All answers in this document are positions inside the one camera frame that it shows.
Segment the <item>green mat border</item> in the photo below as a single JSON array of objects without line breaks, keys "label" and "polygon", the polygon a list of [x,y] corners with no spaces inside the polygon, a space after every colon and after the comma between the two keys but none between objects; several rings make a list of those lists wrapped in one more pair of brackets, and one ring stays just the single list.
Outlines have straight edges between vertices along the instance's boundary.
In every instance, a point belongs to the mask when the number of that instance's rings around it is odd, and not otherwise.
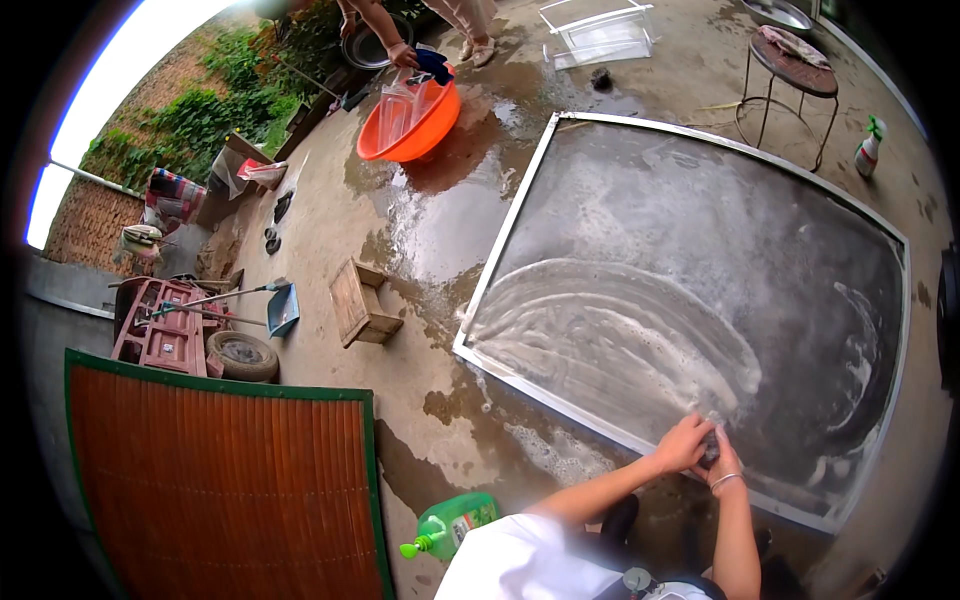
[{"label": "green mat border", "polygon": [[70,410],[70,371],[74,366],[87,367],[96,371],[112,372],[125,377],[149,381],[151,383],[162,383],[191,390],[200,390],[203,392],[219,392],[223,394],[233,394],[237,396],[263,396],[275,398],[287,398],[293,400],[312,400],[312,401],[336,401],[336,400],[359,400],[363,402],[363,444],[364,456],[367,467],[367,486],[370,490],[370,514],[373,521],[373,537],[376,547],[376,566],[380,572],[380,582],[383,590],[383,597],[386,600],[395,600],[394,582],[390,575],[390,565],[387,561],[387,546],[383,533],[383,517],[380,513],[380,488],[377,482],[376,454],[373,445],[373,390],[351,389],[351,388],[309,388],[300,386],[274,385],[272,383],[250,383],[246,381],[229,381],[226,379],[213,379],[210,377],[198,377],[181,372],[166,371],[164,369],[155,369],[153,367],[141,367],[132,363],[125,363],[104,356],[97,356],[67,348],[63,356],[63,396],[66,402],[66,426],[70,437],[70,453],[73,457],[73,469],[77,476],[77,483],[80,485],[80,496],[84,501],[84,509],[87,518],[90,520],[90,526],[93,535],[104,553],[113,578],[126,593],[120,578],[117,576],[116,569],[110,556],[104,549],[100,540],[100,533],[97,531],[97,523],[90,512],[90,504],[86,498],[84,489],[84,480],[80,475],[80,463],[77,460],[77,447],[73,438],[73,419]]}]

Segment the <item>tire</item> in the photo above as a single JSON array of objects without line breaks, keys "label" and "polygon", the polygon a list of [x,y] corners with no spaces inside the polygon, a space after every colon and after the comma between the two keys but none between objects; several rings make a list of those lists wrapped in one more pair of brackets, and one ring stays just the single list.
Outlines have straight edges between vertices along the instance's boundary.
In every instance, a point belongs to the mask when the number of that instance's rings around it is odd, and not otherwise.
[{"label": "tire", "polygon": [[217,331],[206,341],[206,352],[224,364],[225,379],[269,381],[280,366],[273,348],[239,331]]}]

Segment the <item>shoe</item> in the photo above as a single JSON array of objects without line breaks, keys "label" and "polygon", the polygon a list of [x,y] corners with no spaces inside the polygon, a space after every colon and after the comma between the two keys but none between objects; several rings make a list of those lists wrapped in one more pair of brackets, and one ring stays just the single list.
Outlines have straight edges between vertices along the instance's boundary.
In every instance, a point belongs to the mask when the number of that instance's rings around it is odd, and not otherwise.
[{"label": "shoe", "polygon": [[460,60],[466,60],[473,56],[473,42],[470,38],[464,40],[464,47],[460,49]]},{"label": "shoe", "polygon": [[473,46],[473,66],[483,66],[490,62],[490,59],[496,53],[493,48],[494,44],[495,40],[491,37],[490,43],[486,46]]}]

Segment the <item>wet concrete ground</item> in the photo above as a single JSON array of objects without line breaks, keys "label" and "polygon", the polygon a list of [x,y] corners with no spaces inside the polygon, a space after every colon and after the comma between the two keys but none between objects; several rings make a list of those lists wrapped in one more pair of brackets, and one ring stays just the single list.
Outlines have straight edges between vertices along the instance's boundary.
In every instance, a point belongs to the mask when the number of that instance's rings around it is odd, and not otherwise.
[{"label": "wet concrete ground", "polygon": [[[300,297],[300,323],[283,341],[281,379],[289,385],[364,387],[375,391],[381,500],[396,592],[432,597],[445,566],[429,557],[405,562],[396,550],[413,538],[430,505],[468,490],[491,492],[505,512],[522,510],[556,490],[633,458],[628,451],[540,406],[492,377],[468,369],[450,352],[468,301],[509,202],[554,110],[636,115],[695,126],[739,140],[730,109],[703,110],[739,99],[747,39],[755,25],[739,2],[675,0],[657,4],[662,39],[647,60],[613,62],[614,90],[595,92],[594,67],[553,72],[542,62],[549,34],[537,7],[501,2],[491,32],[499,51],[489,65],[457,65],[463,100],[450,134],[427,157],[408,164],[365,162],[354,152],[373,94],[351,113],[325,119],[288,159],[277,192],[241,208],[247,237],[236,267],[251,285],[287,276]],[[456,57],[452,31],[426,40]],[[825,39],[840,82],[840,113],[819,175],[869,204],[911,240],[917,289],[910,353],[894,422],[880,463],[847,527],[834,539],[755,511],[774,530],[771,554],[782,555],[818,597],[847,583],[864,564],[889,568],[912,531],[943,449],[950,404],[939,391],[930,295],[939,250],[949,240],[944,191],[929,150],[905,113],[866,65]],[[753,90],[766,84],[752,72]],[[796,104],[799,93],[775,84],[775,97]],[[818,134],[829,102],[804,102]],[[867,114],[879,114],[890,135],[880,168],[865,182],[852,168]],[[760,114],[748,110],[745,131],[756,138]],[[802,166],[816,146],[793,117],[772,112],[763,150]],[[296,187],[277,229],[280,251],[268,256],[261,232],[274,199]],[[384,308],[404,327],[383,346],[343,349],[327,286],[348,257],[388,274]],[[242,297],[234,310],[261,318],[265,295]],[[262,330],[243,327],[266,337]],[[655,575],[691,561],[709,564],[715,504],[704,486],[680,475],[641,492],[630,546]],[[684,531],[699,542],[684,558]]]}]

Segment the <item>spray bottle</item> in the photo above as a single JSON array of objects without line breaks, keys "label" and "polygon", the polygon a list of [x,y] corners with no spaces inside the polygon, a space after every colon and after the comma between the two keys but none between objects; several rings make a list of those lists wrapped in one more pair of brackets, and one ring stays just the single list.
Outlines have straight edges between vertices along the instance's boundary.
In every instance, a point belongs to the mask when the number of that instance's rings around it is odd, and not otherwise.
[{"label": "spray bottle", "polygon": [[870,137],[856,147],[856,156],[853,157],[853,166],[863,177],[869,177],[874,173],[880,142],[887,134],[887,126],[883,121],[873,115],[869,118],[870,125],[867,126],[867,131],[870,132]]},{"label": "spray bottle", "polygon": [[412,559],[419,552],[428,552],[442,561],[449,561],[471,529],[499,518],[496,500],[488,493],[458,495],[423,513],[417,522],[417,537],[413,543],[402,543],[400,554]]}]

